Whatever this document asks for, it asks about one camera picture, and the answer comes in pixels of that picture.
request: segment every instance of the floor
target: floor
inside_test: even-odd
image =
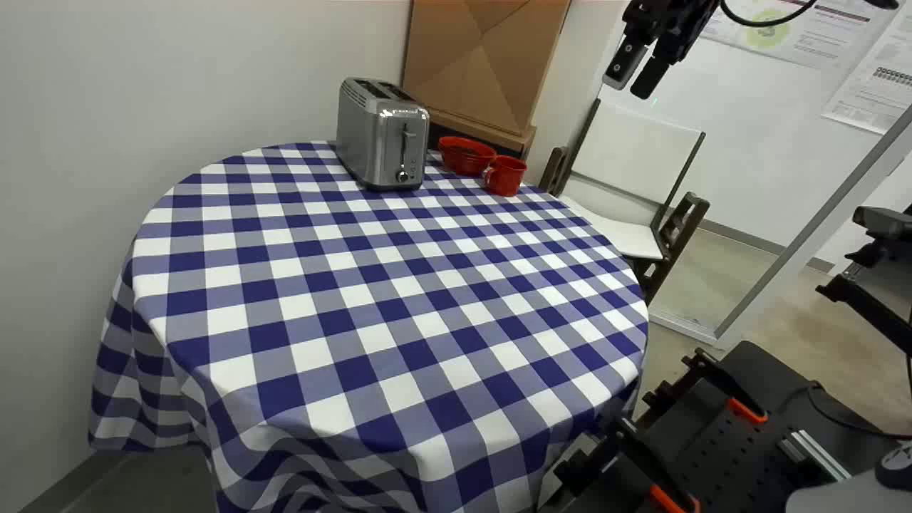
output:
[[[675,269],[665,279],[654,309],[712,331],[766,274],[776,257],[778,251],[699,227]]]
[[[685,257],[679,277],[666,285],[662,305],[694,319],[719,319],[719,309],[745,295],[772,261],[770,251],[702,230],[695,247]],[[912,432],[912,392],[902,349],[880,339],[850,306],[832,305],[816,294],[820,269],[808,268],[789,291],[745,335],[776,353],[798,373],[823,381],[823,386],[872,419],[883,430]],[[699,342],[665,326],[654,326],[644,391],[682,373],[682,355]],[[212,480],[198,449],[169,449],[153,456],[129,456],[115,472],[99,477],[65,513],[206,513]]]

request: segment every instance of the chair back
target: chair back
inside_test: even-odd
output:
[[[665,251],[665,259],[637,259],[632,269],[639,277],[639,285],[644,287],[644,299],[654,301],[666,274],[675,268],[679,257],[685,254],[689,235],[703,222],[709,211],[709,201],[685,192],[675,211],[659,224],[656,241]]]
[[[567,151],[565,191],[597,212],[654,224],[666,217],[699,155],[703,130],[594,104],[578,151]]]
[[[565,184],[571,175],[571,163],[577,158],[582,141],[587,138],[587,130],[597,118],[598,104],[602,104],[602,98],[597,96],[594,104],[587,108],[587,114],[582,116],[582,125],[577,127],[571,144],[558,144],[551,151],[551,158],[548,158],[544,174],[540,178],[541,191],[555,192],[555,195],[565,192]]]

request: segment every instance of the blue and white checkered tablecloth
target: blue and white checkered tablecloth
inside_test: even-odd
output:
[[[637,277],[562,201],[436,165],[376,192],[329,141],[259,148],[146,217],[91,445],[202,445],[220,510],[531,510],[644,342]]]

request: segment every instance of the silver toaster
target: silver toaster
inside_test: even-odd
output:
[[[346,78],[339,88],[336,154],[370,188],[426,181],[431,114],[406,91],[380,78]]]

